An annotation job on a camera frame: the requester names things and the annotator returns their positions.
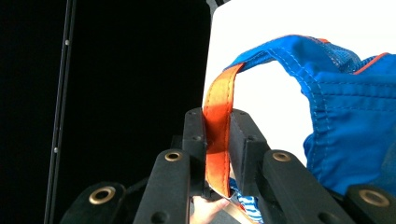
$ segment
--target white surface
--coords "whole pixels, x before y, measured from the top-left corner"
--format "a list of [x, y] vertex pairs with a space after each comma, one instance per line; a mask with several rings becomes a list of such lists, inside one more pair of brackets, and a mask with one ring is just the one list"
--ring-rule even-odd
[[[212, 81], [240, 53], [271, 39], [326, 38], [365, 59], [396, 53], [395, 21], [392, 1], [385, 0], [232, 0], [214, 13], [204, 99]], [[253, 117], [272, 149], [290, 151], [306, 163], [303, 142], [312, 133], [308, 101], [278, 62], [236, 77], [234, 108]]]

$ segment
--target orange strap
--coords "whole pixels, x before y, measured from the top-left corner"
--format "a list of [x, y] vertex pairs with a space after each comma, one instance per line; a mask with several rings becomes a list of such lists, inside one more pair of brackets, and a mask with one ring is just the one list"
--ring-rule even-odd
[[230, 114], [233, 111], [233, 84], [243, 63], [228, 68], [210, 86], [206, 94], [206, 180], [223, 197], [230, 197]]

